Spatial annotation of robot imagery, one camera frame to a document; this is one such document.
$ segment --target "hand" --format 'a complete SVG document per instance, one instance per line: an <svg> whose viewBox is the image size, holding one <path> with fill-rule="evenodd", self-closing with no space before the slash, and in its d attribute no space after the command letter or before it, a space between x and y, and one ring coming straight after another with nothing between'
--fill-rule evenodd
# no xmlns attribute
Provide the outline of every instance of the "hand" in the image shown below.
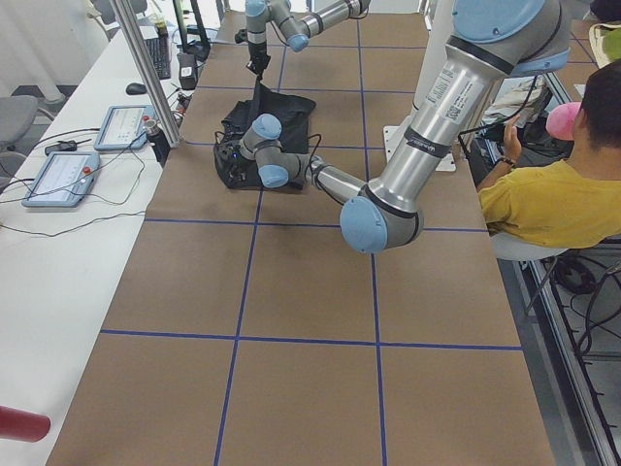
<svg viewBox="0 0 621 466"><path fill-rule="evenodd" d="M505 124L505 157L515 162L522 155L522 145L517 139L517 128L515 127L515 122L519 118L520 115L516 115Z"/></svg>

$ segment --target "brown table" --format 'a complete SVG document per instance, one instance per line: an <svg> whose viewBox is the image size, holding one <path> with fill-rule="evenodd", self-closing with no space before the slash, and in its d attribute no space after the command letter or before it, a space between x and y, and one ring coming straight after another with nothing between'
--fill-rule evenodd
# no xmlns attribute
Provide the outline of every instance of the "brown table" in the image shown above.
<svg viewBox="0 0 621 466"><path fill-rule="evenodd" d="M271 35L265 84L315 100L318 153L373 177L426 41L414 15L299 54ZM468 167L430 180L413 244L357 253L325 194L217 178L246 61L213 47L48 465L553 464Z"/></svg>

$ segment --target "person's arm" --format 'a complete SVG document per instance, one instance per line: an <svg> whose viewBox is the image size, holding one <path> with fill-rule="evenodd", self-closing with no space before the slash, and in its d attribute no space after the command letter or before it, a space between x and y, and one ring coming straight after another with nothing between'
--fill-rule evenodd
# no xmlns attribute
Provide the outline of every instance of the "person's arm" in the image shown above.
<svg viewBox="0 0 621 466"><path fill-rule="evenodd" d="M517 139L517 128L515 127L515 122L519 118L520 115L516 115L505 125L505 155L494 166L492 171L487 174L483 181L478 184L476 192L496 184L498 178L508 174L517 164L517 161L522 155L522 145L519 139Z"/></svg>

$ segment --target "red cylinder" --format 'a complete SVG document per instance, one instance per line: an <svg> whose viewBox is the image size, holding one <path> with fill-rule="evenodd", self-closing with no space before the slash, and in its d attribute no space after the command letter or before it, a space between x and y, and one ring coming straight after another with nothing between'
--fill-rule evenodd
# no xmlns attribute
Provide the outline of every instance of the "red cylinder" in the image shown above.
<svg viewBox="0 0 621 466"><path fill-rule="evenodd" d="M49 417L0 406L0 439L38 442L49 432Z"/></svg>

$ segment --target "computer mouse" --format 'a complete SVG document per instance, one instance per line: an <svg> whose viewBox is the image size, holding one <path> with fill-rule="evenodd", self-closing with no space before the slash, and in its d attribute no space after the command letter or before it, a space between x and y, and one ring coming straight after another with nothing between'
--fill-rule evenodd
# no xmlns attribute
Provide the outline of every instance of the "computer mouse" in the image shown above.
<svg viewBox="0 0 621 466"><path fill-rule="evenodd" d="M127 95L146 94L147 87L142 83L130 83L125 87L125 93L127 93Z"/></svg>

